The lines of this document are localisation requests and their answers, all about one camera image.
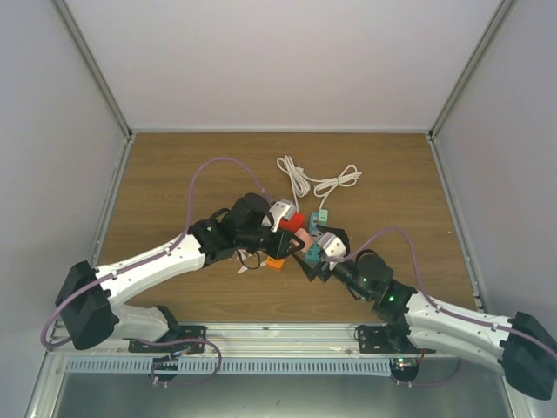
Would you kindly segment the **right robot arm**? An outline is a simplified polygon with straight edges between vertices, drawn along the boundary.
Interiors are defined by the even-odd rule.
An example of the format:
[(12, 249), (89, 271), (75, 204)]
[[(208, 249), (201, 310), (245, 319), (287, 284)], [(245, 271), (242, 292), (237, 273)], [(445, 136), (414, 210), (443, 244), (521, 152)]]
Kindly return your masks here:
[(404, 353), (410, 347), (451, 354), (502, 374), (512, 388), (539, 401), (553, 396), (556, 340), (531, 314), (513, 317), (456, 307), (410, 287), (373, 250), (351, 252), (342, 229), (322, 227), (319, 262), (297, 258), (309, 280), (340, 281), (357, 300), (372, 303), (384, 321), (386, 344)]

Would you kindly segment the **pink plug adapter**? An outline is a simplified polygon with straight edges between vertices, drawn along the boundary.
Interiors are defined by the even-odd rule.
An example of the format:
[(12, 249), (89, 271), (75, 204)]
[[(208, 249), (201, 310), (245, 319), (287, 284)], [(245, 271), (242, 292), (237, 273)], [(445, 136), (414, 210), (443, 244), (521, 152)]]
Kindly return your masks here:
[(310, 233), (307, 232), (306, 229), (304, 229), (304, 228), (299, 228), (295, 232), (295, 236), (298, 237), (299, 239), (301, 239), (304, 242), (304, 247), (301, 249), (301, 251), (303, 253), (307, 253), (308, 250), (311, 248), (311, 246), (314, 243), (313, 238), (310, 235)]

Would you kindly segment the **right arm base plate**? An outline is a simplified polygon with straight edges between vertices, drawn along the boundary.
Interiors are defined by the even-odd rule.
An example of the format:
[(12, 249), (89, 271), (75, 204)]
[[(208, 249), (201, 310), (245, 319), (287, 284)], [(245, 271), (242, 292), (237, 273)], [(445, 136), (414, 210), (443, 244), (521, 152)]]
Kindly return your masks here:
[(410, 329), (405, 325), (358, 325), (353, 338), (361, 354), (435, 354), (433, 349), (415, 347), (409, 341)]

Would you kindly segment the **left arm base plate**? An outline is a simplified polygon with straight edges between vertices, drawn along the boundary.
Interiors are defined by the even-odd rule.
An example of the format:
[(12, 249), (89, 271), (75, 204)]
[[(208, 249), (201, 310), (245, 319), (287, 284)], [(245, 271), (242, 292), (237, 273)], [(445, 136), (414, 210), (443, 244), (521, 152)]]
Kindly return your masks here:
[(206, 336), (207, 327), (203, 325), (179, 325), (178, 330), (170, 330), (154, 343), (130, 340), (128, 351), (134, 354), (199, 354), (205, 344), (199, 342)]

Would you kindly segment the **teal power strip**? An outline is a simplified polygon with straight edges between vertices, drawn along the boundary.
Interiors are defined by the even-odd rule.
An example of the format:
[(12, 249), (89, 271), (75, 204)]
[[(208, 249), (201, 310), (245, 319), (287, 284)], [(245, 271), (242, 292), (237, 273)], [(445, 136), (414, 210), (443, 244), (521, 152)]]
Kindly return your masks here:
[(322, 236), (322, 233), (317, 229), (317, 224), (321, 224), (318, 222), (318, 212), (313, 212), (310, 217), (308, 232), (312, 236), (314, 243), (308, 250), (308, 252), (305, 253), (305, 261), (310, 265), (315, 265), (317, 262), (319, 262), (318, 242)]

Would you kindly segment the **aluminium rail frame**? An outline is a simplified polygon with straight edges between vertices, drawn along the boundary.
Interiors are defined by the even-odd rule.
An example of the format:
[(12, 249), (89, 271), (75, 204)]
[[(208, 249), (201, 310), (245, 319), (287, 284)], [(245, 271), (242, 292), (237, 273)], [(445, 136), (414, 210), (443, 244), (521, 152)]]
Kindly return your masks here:
[(151, 357), (120, 340), (48, 353), (29, 417), (535, 417), (524, 395), (490, 371), (427, 356), (407, 388), (390, 380), (394, 355), (362, 354), (343, 323), (212, 323), (210, 346), (148, 378)]

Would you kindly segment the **orange power strip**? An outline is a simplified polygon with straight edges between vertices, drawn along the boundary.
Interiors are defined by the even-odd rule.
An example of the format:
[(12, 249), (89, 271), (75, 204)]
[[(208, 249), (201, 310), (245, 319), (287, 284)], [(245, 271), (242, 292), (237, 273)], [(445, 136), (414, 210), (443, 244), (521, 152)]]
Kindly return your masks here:
[(274, 270), (281, 271), (285, 265), (285, 259), (274, 259), (272, 257), (268, 257), (266, 259), (266, 265)]

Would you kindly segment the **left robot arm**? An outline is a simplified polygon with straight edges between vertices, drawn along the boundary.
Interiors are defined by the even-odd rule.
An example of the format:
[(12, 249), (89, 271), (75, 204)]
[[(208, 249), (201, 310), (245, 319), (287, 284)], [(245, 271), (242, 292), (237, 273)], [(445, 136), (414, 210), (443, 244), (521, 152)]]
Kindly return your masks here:
[(179, 325), (169, 308), (134, 307), (129, 300), (180, 274), (228, 260), (239, 250), (274, 259), (292, 255), (305, 243), (280, 224), (295, 213), (288, 200), (269, 203), (247, 193), (232, 208), (216, 211), (150, 251), (98, 267), (78, 262), (55, 300), (67, 341), (76, 350), (86, 350), (110, 338), (146, 340), (161, 352), (171, 351), (179, 341)]

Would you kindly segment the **red cube socket adapter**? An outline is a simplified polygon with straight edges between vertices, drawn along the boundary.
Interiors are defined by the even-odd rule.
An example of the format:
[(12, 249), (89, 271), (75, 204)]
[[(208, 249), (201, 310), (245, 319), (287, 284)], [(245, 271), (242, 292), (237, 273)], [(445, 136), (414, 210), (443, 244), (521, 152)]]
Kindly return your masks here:
[(304, 226), (305, 216), (301, 213), (294, 213), (289, 219), (279, 221), (278, 227), (290, 233), (296, 233)]

